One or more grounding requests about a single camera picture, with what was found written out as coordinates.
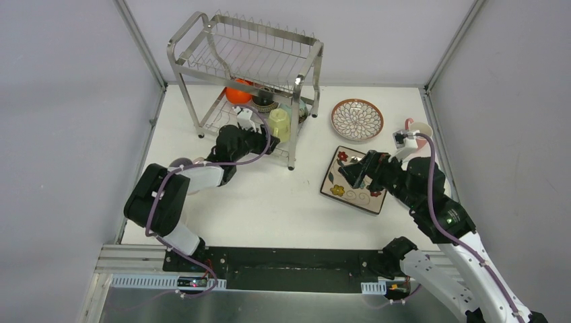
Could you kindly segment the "pale yellow ceramic mug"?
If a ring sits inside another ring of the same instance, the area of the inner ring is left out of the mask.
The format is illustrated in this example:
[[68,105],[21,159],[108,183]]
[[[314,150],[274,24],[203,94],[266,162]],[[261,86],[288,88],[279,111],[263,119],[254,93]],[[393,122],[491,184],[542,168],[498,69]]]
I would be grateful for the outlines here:
[[289,114],[282,108],[272,110],[267,119],[271,136],[281,143],[286,143],[291,135],[291,120]]

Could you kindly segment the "square flower pattern plate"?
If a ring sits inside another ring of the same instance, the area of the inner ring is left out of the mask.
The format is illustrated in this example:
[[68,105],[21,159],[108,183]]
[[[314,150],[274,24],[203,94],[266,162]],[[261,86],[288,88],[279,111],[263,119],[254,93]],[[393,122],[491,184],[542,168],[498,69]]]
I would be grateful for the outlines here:
[[340,203],[355,207],[361,211],[379,215],[384,204],[386,191],[370,192],[372,180],[365,176],[359,188],[352,188],[340,174],[339,168],[356,164],[365,153],[345,146],[338,146],[325,172],[320,193]]

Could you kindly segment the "round floral pattern plate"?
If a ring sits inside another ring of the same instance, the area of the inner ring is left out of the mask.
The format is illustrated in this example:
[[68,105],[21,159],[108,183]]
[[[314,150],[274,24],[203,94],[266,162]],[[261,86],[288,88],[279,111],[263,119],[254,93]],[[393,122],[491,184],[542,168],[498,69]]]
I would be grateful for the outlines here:
[[334,131],[350,141],[368,141],[380,134],[384,127],[381,111],[362,99],[346,99],[337,103],[331,111]]

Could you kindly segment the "orange plastic bowl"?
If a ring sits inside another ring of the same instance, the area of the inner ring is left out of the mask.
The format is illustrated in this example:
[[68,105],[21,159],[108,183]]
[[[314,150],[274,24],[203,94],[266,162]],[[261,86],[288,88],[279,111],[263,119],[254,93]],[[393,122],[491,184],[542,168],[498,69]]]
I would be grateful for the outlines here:
[[247,104],[252,100],[251,94],[231,87],[226,87],[224,93],[231,104]]

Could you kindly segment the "translucent pink glass mug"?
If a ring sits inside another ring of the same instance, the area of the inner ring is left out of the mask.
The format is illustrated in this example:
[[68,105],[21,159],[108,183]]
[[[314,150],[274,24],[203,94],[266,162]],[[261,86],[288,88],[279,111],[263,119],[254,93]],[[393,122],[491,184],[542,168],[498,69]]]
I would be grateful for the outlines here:
[[[180,157],[175,159],[168,166],[168,170],[173,170],[174,168],[183,168],[184,166],[189,166],[193,164],[202,164],[205,161],[204,157],[198,157],[196,159],[189,159],[187,157]],[[184,177],[189,179],[189,187],[187,188],[186,195],[190,196],[197,194],[200,190],[206,188],[204,179],[201,178],[201,172],[184,170],[180,172]]]

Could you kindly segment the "stainless steel dish rack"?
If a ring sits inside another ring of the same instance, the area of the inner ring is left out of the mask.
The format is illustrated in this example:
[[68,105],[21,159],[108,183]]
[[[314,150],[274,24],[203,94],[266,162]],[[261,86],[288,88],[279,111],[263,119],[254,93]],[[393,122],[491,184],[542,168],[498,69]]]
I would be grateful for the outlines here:
[[224,92],[208,110],[198,112],[187,89],[186,76],[290,107],[294,118],[292,134],[274,152],[287,160],[289,170],[296,166],[298,133],[302,128],[298,117],[300,104],[306,104],[309,116],[318,115],[323,51],[324,44],[313,34],[220,11],[212,17],[196,11],[166,47],[176,84],[200,138],[216,136],[222,126],[236,122],[236,115]]

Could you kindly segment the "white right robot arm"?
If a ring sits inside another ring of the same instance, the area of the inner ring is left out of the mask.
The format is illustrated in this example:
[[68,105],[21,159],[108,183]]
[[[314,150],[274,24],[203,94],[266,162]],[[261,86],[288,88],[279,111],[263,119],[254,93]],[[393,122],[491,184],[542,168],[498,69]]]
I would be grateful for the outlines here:
[[405,237],[382,249],[382,276],[414,278],[461,322],[546,322],[507,286],[466,210],[445,195],[445,176],[433,157],[415,157],[403,167],[387,153],[369,151],[360,161],[341,166],[339,173],[352,187],[369,178],[370,192],[385,190],[408,207],[417,227],[452,262],[463,282],[432,268],[432,261]]

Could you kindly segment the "mint green ceramic bowl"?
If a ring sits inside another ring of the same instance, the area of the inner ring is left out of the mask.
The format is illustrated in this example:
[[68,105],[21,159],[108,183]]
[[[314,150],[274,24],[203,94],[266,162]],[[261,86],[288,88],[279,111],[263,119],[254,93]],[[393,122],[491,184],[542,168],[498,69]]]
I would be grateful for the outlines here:
[[[286,111],[289,118],[292,119],[292,108],[290,106],[285,105],[285,104],[280,104],[279,107],[282,110]],[[298,123],[302,124],[307,119],[308,115],[309,115],[309,112],[308,112],[306,103],[303,100],[300,100],[299,112],[298,112]]]

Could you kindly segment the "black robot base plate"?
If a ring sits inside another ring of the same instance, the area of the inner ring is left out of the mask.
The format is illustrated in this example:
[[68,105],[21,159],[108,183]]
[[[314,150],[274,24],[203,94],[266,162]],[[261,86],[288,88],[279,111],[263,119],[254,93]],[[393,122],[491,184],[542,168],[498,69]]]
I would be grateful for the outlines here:
[[237,290],[359,293],[362,283],[403,274],[378,250],[210,246],[193,258]]

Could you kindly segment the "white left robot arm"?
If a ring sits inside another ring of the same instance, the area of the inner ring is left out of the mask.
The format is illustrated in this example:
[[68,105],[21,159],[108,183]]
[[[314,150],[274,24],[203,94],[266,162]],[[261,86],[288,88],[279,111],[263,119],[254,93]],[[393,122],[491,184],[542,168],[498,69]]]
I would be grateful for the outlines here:
[[181,220],[187,195],[227,184],[245,165],[243,159],[270,155],[280,143],[265,126],[244,129],[226,125],[219,130],[215,145],[203,161],[181,158],[169,167],[150,164],[142,173],[123,209],[124,216],[181,252],[179,262],[189,272],[200,271],[205,254],[203,239]]

